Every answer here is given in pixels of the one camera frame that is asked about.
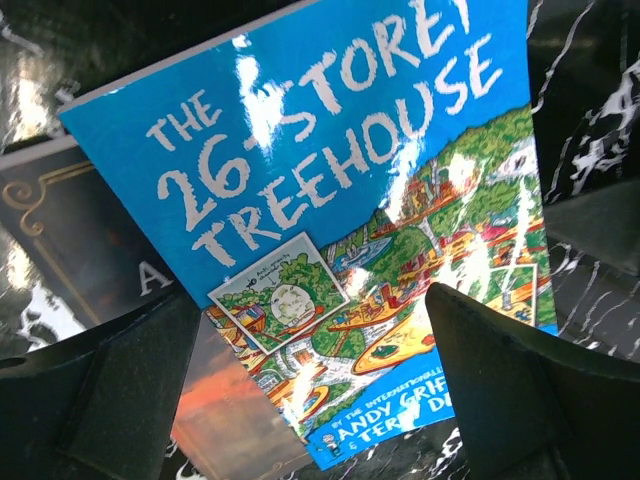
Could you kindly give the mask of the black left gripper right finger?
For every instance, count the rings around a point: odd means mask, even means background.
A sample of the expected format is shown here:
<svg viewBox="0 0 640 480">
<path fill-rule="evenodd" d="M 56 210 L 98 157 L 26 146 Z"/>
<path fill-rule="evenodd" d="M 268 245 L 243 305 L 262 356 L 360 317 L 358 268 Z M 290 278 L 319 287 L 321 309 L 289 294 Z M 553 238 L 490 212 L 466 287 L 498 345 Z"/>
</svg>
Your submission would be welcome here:
<svg viewBox="0 0 640 480">
<path fill-rule="evenodd" d="M 639 366 L 435 283 L 425 305 L 473 479 L 636 479 Z"/>
</svg>

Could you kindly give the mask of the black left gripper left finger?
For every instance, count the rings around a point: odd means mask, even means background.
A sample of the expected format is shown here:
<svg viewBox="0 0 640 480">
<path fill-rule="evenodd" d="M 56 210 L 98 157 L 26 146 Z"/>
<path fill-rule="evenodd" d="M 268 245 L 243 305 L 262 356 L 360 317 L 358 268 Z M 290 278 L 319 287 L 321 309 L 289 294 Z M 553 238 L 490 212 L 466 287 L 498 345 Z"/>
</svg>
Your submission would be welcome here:
<svg viewBox="0 0 640 480">
<path fill-rule="evenodd" d="M 200 316 L 172 294 L 2 360 L 2 478 L 158 478 Z"/>
</svg>

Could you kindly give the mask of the blue 26-Storey Treehouse book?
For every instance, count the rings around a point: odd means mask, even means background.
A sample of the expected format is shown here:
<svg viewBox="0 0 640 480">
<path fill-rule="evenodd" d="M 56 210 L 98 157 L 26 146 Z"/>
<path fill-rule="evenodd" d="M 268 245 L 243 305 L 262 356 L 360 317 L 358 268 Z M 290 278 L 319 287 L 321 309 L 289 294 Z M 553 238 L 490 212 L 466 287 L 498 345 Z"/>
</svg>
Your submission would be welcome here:
<svg viewBox="0 0 640 480">
<path fill-rule="evenodd" d="M 60 118 L 329 469 L 453 416 L 442 283 L 555 333 L 525 1 L 302 1 Z"/>
</svg>

